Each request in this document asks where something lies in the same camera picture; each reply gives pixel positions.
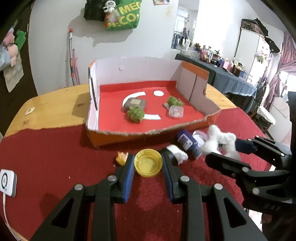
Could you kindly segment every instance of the green plush toy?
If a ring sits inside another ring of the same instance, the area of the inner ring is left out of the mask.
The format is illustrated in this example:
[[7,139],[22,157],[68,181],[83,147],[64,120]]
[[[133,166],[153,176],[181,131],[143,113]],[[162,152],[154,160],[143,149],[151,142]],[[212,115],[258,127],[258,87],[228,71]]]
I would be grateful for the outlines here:
[[178,100],[174,96],[170,96],[167,100],[167,103],[169,106],[172,106],[172,105],[183,106],[184,105],[184,103],[181,100]]
[[20,51],[25,41],[26,41],[26,32],[18,30],[17,37],[15,39],[15,44],[17,45],[18,51]]
[[144,111],[139,106],[130,107],[127,113],[128,117],[136,123],[140,123],[145,115]]

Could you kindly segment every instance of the orange box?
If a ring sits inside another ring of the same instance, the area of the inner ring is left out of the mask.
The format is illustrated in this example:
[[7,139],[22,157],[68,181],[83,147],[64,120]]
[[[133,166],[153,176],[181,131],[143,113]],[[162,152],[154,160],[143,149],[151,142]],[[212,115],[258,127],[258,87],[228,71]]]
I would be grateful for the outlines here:
[[[86,122],[92,144],[99,147],[213,124],[221,110],[205,96],[208,76],[208,71],[180,60],[122,57],[93,61]],[[155,90],[163,95],[154,95]],[[169,96],[184,102],[182,118],[168,115],[164,103]],[[137,97],[147,102],[141,123],[132,122],[123,110],[127,99]]]

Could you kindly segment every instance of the yellow bottle cap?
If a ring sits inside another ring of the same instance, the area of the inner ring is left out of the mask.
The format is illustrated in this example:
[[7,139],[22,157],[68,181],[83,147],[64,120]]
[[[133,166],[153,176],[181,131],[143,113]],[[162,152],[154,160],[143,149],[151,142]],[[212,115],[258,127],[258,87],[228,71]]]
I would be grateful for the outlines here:
[[163,167],[161,155],[153,149],[143,149],[139,151],[135,155],[133,163],[137,173],[143,177],[154,177]]

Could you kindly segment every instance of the pink curtain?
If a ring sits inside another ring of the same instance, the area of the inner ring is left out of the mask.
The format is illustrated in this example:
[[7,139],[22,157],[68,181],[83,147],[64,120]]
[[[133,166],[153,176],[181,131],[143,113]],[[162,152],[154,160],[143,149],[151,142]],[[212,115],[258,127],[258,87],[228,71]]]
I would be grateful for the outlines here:
[[278,71],[269,83],[269,93],[264,102],[264,107],[269,110],[274,97],[280,96],[280,78],[279,72],[285,71],[289,74],[296,75],[296,49],[290,34],[284,32],[284,41],[281,48],[281,58],[279,61]]

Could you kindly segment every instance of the blue tablecloth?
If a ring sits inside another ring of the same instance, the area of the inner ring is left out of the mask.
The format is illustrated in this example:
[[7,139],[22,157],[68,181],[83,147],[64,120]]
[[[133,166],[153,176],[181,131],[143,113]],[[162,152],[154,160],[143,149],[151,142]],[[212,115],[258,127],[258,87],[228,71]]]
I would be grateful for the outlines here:
[[221,93],[232,93],[242,96],[255,97],[257,89],[247,81],[238,78],[229,72],[213,64],[208,64],[200,60],[191,59],[189,56],[177,54],[175,59],[184,60],[200,68],[207,70],[209,74],[208,83],[214,86]]

